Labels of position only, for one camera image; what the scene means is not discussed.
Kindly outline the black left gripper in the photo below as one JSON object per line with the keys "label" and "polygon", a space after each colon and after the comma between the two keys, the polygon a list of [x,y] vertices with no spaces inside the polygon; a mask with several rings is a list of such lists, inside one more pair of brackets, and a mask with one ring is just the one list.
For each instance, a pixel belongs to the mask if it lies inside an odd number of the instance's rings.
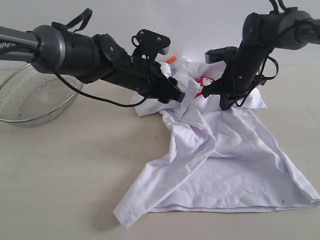
{"label": "black left gripper", "polygon": [[162,104],[181,103],[185,98],[175,78],[165,75],[159,63],[143,58],[129,57],[127,62],[115,64],[114,70],[101,79],[144,97],[158,99]]}

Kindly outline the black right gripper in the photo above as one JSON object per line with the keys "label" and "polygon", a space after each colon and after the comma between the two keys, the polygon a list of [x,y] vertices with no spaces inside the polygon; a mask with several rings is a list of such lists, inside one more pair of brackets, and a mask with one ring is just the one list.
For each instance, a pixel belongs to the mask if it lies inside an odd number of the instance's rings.
{"label": "black right gripper", "polygon": [[219,107],[229,110],[237,100],[245,98],[254,87],[253,81],[263,64],[261,57],[224,58],[226,68],[218,80],[202,88],[204,98],[220,95]]}

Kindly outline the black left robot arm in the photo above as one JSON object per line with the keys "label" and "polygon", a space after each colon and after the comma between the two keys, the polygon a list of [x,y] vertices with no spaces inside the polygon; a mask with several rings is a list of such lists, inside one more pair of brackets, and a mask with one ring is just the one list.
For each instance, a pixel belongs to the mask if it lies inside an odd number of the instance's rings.
{"label": "black left robot arm", "polygon": [[53,22],[32,31],[0,29],[0,58],[30,63],[43,74],[72,76],[84,84],[98,80],[137,92],[161,103],[181,102],[185,94],[178,82],[162,72],[156,61],[166,55],[169,37],[141,29],[132,39],[132,54],[109,34],[82,35]]}

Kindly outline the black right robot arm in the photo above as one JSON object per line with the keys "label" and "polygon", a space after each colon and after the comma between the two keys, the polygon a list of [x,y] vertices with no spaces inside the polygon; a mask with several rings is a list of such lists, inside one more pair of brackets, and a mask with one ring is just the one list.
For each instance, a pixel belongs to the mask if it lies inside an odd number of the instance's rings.
{"label": "black right robot arm", "polygon": [[225,62],[222,76],[203,87],[202,95],[219,95],[220,108],[241,107],[249,94],[270,77],[263,71],[267,60],[277,67],[270,56],[274,49],[299,50],[307,44],[320,43],[320,21],[302,10],[249,14],[242,27],[242,40],[238,47],[227,46],[207,51],[208,64]]}

